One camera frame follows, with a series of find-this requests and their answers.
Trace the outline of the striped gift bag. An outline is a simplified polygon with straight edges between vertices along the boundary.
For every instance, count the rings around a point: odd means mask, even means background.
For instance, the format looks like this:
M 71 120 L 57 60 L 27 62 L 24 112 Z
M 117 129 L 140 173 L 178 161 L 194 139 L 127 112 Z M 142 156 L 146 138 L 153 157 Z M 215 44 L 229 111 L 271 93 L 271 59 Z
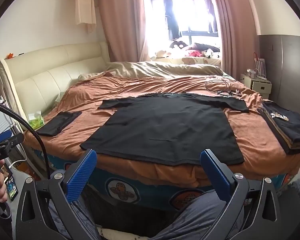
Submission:
M 254 53 L 255 69 L 257 76 L 262 78 L 267 78 L 266 72 L 266 62 L 265 59 L 259 58 L 256 53 Z

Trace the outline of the phone on gripper mount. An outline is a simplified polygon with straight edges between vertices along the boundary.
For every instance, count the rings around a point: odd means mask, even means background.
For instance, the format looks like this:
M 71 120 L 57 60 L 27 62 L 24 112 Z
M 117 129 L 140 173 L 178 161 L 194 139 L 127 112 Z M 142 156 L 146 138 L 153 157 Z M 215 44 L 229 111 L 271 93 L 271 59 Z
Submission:
M 13 177 L 13 173 L 7 164 L 4 164 L 0 171 L 4 175 L 4 183 L 7 186 L 7 194 L 10 198 L 10 201 L 14 201 L 18 194 L 18 189 Z

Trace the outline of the folded black printed shirt stack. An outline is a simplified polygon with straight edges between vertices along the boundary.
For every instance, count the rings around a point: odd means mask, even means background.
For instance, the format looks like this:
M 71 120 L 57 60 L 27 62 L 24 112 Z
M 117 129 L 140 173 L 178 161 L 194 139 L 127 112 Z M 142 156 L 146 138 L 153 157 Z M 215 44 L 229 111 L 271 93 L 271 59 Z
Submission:
M 258 112 L 287 155 L 300 153 L 300 114 L 272 101 L 262 102 Z

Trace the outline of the pink curtain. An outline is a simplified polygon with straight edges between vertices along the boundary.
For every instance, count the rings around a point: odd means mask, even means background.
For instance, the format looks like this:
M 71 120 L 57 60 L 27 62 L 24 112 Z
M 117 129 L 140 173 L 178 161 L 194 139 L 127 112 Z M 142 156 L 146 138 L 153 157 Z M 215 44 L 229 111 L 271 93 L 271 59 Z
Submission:
M 249 0 L 215 0 L 222 38 L 222 70 L 239 79 L 254 66 L 259 41 Z
M 149 61 L 144 0 L 98 0 L 110 60 Z

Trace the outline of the hanging dark garment left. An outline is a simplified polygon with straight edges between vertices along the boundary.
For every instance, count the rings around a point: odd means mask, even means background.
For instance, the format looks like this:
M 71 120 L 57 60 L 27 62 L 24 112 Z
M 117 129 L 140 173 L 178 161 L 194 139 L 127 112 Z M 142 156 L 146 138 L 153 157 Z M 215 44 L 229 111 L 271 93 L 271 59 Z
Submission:
M 177 23 L 177 20 L 173 12 L 173 1 L 164 0 L 164 8 L 165 8 L 165 18 L 168 27 L 169 39 L 173 41 L 181 37 L 181 32 L 179 31 L 179 25 Z

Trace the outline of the folded black shirt left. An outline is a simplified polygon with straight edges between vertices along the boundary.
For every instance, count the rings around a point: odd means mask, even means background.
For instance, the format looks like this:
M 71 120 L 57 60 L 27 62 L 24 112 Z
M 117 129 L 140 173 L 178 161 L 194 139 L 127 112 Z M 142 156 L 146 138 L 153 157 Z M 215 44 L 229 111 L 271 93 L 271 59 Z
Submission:
M 43 127 L 37 130 L 41 136 L 54 137 L 61 133 L 61 131 L 71 124 L 77 117 L 82 114 L 81 111 L 77 112 L 59 112 Z

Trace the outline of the black t-shirt patterned shoulders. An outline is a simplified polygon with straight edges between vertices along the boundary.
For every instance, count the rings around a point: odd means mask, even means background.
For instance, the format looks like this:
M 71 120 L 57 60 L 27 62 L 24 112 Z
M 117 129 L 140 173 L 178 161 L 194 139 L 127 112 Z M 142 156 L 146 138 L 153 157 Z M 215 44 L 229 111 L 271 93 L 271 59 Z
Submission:
M 80 147 L 129 160 L 176 166 L 199 165 L 210 149 L 220 162 L 244 162 L 223 110 L 247 113 L 245 101 L 192 93 L 155 93 L 104 100 L 115 113 Z

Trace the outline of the green tissue pack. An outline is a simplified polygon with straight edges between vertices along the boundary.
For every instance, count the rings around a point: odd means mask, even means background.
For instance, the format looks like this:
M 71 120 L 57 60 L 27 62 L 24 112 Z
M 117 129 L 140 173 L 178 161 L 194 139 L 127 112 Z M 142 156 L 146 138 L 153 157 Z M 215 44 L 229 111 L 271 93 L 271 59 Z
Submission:
M 34 130 L 38 130 L 45 125 L 44 118 L 42 116 L 41 111 L 36 111 L 35 113 L 30 113 L 28 115 L 28 120 L 29 120 L 30 126 Z

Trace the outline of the pink curtain left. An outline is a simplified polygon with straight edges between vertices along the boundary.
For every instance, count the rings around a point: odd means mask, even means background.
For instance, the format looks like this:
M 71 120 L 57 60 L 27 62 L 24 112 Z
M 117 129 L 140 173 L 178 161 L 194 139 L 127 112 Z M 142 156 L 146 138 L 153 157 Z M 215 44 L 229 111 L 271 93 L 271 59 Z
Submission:
M 98 0 L 110 60 L 149 61 L 144 0 Z

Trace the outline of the beige duvet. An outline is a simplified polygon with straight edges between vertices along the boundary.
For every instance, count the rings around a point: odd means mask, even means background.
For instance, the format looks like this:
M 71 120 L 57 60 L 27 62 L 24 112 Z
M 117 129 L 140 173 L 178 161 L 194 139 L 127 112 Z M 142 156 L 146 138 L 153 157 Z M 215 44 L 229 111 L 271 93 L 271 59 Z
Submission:
M 180 76 L 216 75 L 222 76 L 221 68 L 210 64 L 171 64 L 160 61 L 146 62 L 111 62 L 104 70 L 96 70 L 89 74 L 81 74 L 78 81 L 88 80 L 109 74 L 125 79 L 139 79 L 143 77 L 163 77 L 166 79 Z

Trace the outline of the hanging cream cloth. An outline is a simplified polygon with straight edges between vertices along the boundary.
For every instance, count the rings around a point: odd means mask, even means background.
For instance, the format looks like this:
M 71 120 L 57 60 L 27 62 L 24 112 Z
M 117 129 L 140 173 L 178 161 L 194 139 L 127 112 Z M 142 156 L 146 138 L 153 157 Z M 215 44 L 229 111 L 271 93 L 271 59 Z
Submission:
M 87 31 L 96 29 L 96 12 L 94 0 L 75 0 L 76 24 L 85 24 Z

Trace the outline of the white bedside cabinet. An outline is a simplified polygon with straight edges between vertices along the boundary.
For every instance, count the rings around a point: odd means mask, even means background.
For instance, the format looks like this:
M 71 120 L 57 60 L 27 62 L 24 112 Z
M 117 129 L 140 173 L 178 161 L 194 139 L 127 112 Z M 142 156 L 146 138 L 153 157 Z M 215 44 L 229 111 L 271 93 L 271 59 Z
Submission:
M 245 74 L 241 74 L 239 80 L 249 89 L 258 92 L 262 98 L 269 99 L 272 89 L 272 83 L 270 81 L 259 78 L 253 79 Z

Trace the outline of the pink curtain right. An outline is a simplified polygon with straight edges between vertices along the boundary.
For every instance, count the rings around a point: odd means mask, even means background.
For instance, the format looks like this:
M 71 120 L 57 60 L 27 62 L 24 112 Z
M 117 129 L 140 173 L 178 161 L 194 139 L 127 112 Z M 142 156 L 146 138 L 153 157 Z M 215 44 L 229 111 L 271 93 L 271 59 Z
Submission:
M 254 66 L 259 41 L 249 0 L 215 0 L 222 38 L 222 70 L 239 79 Z

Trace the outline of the orange-brown bed blanket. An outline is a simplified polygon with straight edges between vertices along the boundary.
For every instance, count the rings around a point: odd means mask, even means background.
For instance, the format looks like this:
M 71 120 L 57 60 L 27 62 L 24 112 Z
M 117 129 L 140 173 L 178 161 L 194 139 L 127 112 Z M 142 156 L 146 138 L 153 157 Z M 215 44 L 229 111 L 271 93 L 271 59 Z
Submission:
M 262 97 L 220 76 L 125 79 L 109 73 L 71 86 L 46 116 L 78 113 L 57 135 L 25 144 L 66 161 L 87 149 L 97 168 L 148 185 L 209 185 L 199 163 L 210 149 L 250 179 L 297 174 L 300 153 L 288 155 L 259 114 Z

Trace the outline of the hanging dark garment right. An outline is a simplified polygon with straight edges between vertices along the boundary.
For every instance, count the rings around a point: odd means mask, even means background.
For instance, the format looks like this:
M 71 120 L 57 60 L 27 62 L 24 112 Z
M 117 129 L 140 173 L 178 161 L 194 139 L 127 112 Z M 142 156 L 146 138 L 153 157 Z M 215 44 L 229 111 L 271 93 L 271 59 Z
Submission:
M 205 0 L 208 18 L 209 18 L 209 33 L 218 33 L 215 9 L 212 0 Z

